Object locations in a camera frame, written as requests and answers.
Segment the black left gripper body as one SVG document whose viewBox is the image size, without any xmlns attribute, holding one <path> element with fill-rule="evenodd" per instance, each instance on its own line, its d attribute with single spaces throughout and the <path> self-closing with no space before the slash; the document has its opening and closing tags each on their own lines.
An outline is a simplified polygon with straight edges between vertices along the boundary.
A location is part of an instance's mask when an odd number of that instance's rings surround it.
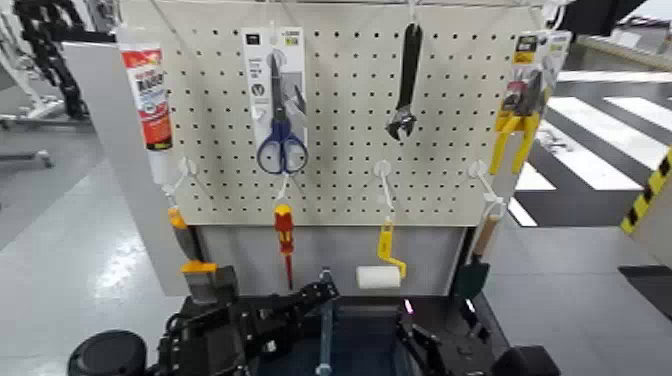
<svg viewBox="0 0 672 376">
<path fill-rule="evenodd" d="M 237 308 L 233 266 L 184 264 L 190 295 L 172 314 L 158 344 L 159 375 L 250 375 Z"/>
</svg>

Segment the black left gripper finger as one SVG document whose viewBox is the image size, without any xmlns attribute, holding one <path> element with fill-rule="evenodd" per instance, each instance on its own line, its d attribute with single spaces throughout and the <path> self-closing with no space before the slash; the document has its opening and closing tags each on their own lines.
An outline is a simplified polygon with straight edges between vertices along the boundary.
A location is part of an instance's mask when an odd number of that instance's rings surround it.
<svg viewBox="0 0 672 376">
<path fill-rule="evenodd" d="M 264 297 L 252 310 L 253 333 L 266 341 L 297 341 L 304 336 L 307 317 L 339 297 L 333 282 L 313 282 L 289 295 Z"/>
</svg>

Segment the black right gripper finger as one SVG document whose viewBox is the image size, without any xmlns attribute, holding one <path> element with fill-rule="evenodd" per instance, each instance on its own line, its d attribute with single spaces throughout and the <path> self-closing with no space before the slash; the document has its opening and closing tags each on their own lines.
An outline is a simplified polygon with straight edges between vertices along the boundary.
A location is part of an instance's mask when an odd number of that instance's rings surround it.
<svg viewBox="0 0 672 376">
<path fill-rule="evenodd" d="M 423 375 L 448 376 L 446 366 L 440 352 L 441 339 L 413 320 L 414 307 L 409 300 L 403 300 L 399 306 L 396 319 L 396 337 L 407 350 Z"/>
</svg>

